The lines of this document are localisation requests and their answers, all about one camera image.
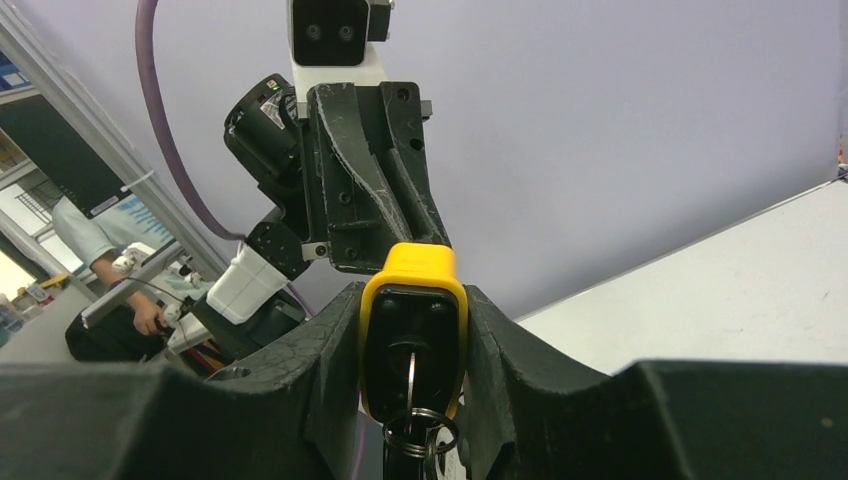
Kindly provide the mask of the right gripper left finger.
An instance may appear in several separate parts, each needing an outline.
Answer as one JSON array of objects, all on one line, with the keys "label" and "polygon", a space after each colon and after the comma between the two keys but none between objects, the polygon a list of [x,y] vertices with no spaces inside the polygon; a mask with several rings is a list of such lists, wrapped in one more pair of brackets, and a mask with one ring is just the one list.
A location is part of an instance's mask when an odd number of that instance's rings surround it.
[{"label": "right gripper left finger", "polygon": [[3,366],[2,477],[348,478],[362,291],[205,381],[152,362]]}]

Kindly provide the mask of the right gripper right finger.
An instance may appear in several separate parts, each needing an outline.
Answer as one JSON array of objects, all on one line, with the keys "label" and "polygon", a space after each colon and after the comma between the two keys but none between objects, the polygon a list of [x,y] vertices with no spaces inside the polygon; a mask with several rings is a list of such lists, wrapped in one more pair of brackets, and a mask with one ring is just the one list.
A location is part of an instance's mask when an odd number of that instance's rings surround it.
[{"label": "right gripper right finger", "polygon": [[847,475],[843,366],[643,360],[606,375],[467,295],[476,479]]}]

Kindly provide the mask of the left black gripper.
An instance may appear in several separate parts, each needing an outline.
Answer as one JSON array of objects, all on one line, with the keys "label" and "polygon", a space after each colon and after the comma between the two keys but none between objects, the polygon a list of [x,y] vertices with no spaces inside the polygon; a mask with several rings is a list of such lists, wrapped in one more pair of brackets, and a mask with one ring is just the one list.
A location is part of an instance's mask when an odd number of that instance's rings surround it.
[{"label": "left black gripper", "polygon": [[319,84],[307,108],[334,268],[374,274],[400,242],[451,247],[430,188],[417,84]]}]

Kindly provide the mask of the yellow padlock with keys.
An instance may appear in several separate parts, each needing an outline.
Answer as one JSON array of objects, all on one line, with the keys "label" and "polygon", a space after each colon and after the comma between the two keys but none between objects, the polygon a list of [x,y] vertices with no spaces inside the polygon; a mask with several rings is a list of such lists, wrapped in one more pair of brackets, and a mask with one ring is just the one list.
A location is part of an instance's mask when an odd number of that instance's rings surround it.
[{"label": "yellow padlock with keys", "polygon": [[386,479],[435,479],[459,441],[469,300],[444,245],[402,242],[365,285],[358,317],[361,405],[382,426]]}]

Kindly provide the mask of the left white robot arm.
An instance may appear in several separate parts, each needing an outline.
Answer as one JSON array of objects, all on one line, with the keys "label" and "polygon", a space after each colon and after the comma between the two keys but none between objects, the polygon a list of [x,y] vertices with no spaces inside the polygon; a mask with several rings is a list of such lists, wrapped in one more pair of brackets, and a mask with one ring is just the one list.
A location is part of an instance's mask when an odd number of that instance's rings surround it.
[{"label": "left white robot arm", "polygon": [[276,281],[242,324],[210,298],[195,305],[226,356],[247,357],[304,321],[284,286],[314,261],[372,275],[397,243],[449,244],[426,161],[423,125],[431,113],[417,84],[381,81],[314,86],[299,114],[295,88],[276,73],[236,103],[224,122],[225,145],[272,202],[243,250]]}]

